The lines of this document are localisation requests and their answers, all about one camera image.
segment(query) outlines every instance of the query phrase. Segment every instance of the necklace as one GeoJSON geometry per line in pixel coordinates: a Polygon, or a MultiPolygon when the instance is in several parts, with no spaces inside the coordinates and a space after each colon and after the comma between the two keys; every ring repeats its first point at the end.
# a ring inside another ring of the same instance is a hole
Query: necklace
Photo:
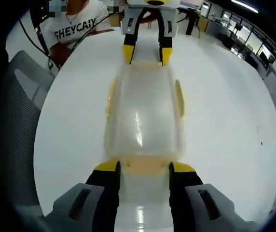
{"type": "Polygon", "coordinates": [[[75,18],[77,18],[78,14],[79,14],[79,13],[77,13],[77,14],[75,15],[75,17],[73,17],[72,20],[70,20],[69,17],[68,17],[68,15],[66,14],[66,18],[67,18],[67,20],[69,21],[70,24],[72,23],[72,21],[75,20],[75,18]]]}
{"type": "Polygon", "coordinates": [[[85,0],[84,3],[83,3],[82,6],[81,6],[81,9],[80,9],[79,12],[75,15],[75,17],[72,18],[72,20],[70,20],[69,17],[68,17],[68,15],[66,14],[66,18],[67,18],[67,20],[69,21],[70,24],[72,23],[72,21],[74,21],[74,20],[77,18],[78,14],[83,10],[83,8],[86,6],[87,3],[88,3],[88,0],[85,0]]]}

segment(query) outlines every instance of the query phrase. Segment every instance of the white tabletop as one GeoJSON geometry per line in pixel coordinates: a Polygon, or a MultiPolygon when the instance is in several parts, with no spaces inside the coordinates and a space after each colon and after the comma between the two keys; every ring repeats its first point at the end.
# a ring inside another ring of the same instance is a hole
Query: white tabletop
{"type": "MultiPolygon", "coordinates": [[[[43,212],[105,158],[109,85],[123,63],[117,31],[87,37],[57,75],[44,103],[34,146],[43,212]]],[[[276,110],[258,73],[229,51],[177,35],[169,65],[185,100],[186,154],[204,183],[263,222],[276,196],[276,110]]],[[[139,32],[134,59],[156,60],[157,34],[139,32]]]]}

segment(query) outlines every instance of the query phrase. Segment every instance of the yellow plastic part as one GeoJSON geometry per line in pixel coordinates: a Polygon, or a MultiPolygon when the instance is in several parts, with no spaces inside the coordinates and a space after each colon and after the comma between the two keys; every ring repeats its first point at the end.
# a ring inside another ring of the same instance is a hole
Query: yellow plastic part
{"type": "Polygon", "coordinates": [[[134,48],[135,48],[135,46],[132,46],[132,45],[126,45],[126,44],[123,45],[123,53],[124,53],[124,57],[125,57],[125,62],[128,64],[130,64],[130,62],[132,61],[134,48]]]}
{"type": "Polygon", "coordinates": [[[95,171],[110,171],[114,172],[115,168],[117,166],[118,160],[117,159],[111,159],[108,162],[101,163],[100,165],[95,167],[95,171]]]}
{"type": "Polygon", "coordinates": [[[190,173],[195,172],[195,169],[192,168],[190,165],[180,162],[172,162],[173,168],[176,173],[190,173]]]}
{"type": "Polygon", "coordinates": [[[166,155],[132,155],[120,157],[123,171],[130,175],[163,175],[174,157],[166,155]]]}
{"type": "Polygon", "coordinates": [[[182,94],[182,88],[181,88],[181,84],[180,84],[179,80],[176,80],[175,89],[176,89],[176,95],[177,95],[180,115],[181,115],[181,117],[183,117],[184,111],[185,111],[185,106],[184,106],[184,98],[183,98],[183,94],[182,94]]]}
{"type": "Polygon", "coordinates": [[[106,110],[105,110],[106,116],[111,115],[111,108],[112,108],[114,93],[115,93],[115,89],[117,87],[117,84],[118,84],[117,78],[115,78],[113,80],[113,82],[110,84],[109,92],[108,92],[108,99],[107,99],[107,107],[106,107],[106,110]]]}
{"type": "Polygon", "coordinates": [[[169,61],[170,55],[172,54],[172,47],[162,47],[163,54],[163,65],[166,65],[169,61]]]}

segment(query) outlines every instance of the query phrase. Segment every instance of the gray mesh chair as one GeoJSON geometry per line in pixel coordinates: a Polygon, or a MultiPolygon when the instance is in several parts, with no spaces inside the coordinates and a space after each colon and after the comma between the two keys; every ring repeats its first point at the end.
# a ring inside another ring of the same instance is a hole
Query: gray mesh chair
{"type": "Polygon", "coordinates": [[[54,76],[36,63],[25,51],[19,51],[11,60],[7,76],[15,76],[29,99],[42,109],[54,76]]]}
{"type": "Polygon", "coordinates": [[[53,82],[49,78],[24,51],[13,58],[3,77],[0,179],[8,200],[25,217],[43,217],[34,181],[33,153],[40,109],[53,82]]]}

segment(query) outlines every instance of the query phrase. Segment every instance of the transparent plastic container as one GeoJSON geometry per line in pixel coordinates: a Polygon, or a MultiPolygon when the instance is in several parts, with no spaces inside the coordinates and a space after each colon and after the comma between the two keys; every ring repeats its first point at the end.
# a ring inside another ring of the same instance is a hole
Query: transparent plastic container
{"type": "Polygon", "coordinates": [[[184,152],[183,96],[167,66],[125,64],[110,87],[105,151],[111,158],[178,160],[184,152]]]}
{"type": "Polygon", "coordinates": [[[168,174],[122,176],[114,231],[145,232],[170,228],[173,232],[169,196],[168,174]]]}

